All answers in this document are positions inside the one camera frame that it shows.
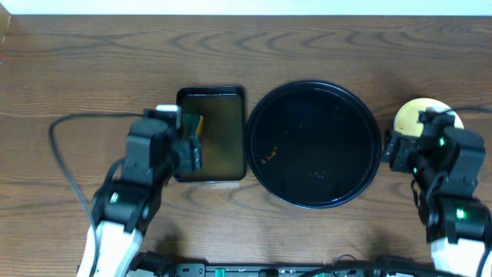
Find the yellow plate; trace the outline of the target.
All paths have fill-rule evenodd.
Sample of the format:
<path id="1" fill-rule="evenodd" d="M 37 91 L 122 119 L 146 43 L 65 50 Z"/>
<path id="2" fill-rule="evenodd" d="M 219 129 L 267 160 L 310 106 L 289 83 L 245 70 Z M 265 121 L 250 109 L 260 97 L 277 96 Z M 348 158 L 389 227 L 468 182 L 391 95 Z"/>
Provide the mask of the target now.
<path id="1" fill-rule="evenodd" d="M 464 128 L 460 117 L 450 111 L 450 106 L 433 98 L 416 98 L 405 103 L 397 112 L 394 119 L 394 131 L 402 135 L 420 137 L 424 125 L 419 123 L 419 112 L 432 109 L 436 112 L 444 112 L 449 110 L 449 114 L 455 116 L 454 126 L 456 128 Z"/>

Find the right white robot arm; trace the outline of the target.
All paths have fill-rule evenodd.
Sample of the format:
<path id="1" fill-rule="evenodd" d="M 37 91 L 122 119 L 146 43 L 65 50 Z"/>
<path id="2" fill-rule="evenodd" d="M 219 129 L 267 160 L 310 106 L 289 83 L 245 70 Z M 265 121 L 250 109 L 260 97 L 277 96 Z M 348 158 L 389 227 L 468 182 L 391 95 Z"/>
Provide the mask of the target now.
<path id="1" fill-rule="evenodd" d="M 484 139 L 471 131 L 446 127 L 433 135 L 414 137 L 388 131 L 383 161 L 393 172 L 413 176 L 414 204 L 426 227 L 427 241 L 444 239 L 451 245 L 473 240 L 484 246 L 475 266 L 475 276 L 485 273 L 491 253 L 491 213 L 473 197 L 477 176 L 485 159 Z"/>

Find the yellow sponge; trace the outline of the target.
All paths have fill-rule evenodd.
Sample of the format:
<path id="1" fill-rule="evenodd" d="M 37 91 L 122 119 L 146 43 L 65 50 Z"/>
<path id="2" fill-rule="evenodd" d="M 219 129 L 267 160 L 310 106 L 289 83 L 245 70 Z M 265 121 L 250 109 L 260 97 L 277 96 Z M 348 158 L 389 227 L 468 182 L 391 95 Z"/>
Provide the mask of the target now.
<path id="1" fill-rule="evenodd" d="M 198 114 L 183 114 L 183 135 L 201 136 L 204 117 Z"/>

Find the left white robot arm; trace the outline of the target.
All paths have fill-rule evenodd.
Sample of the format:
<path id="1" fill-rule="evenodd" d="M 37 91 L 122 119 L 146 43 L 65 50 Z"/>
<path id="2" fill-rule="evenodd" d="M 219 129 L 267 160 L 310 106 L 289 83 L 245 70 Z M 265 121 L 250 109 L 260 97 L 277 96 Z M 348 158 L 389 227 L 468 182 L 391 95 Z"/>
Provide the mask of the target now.
<path id="1" fill-rule="evenodd" d="M 161 192 L 178 173 L 201 168 L 201 142 L 175 131 L 128 135 L 126 155 L 116 161 L 94 194 L 78 276 L 125 276 L 148 226 L 161 206 Z"/>

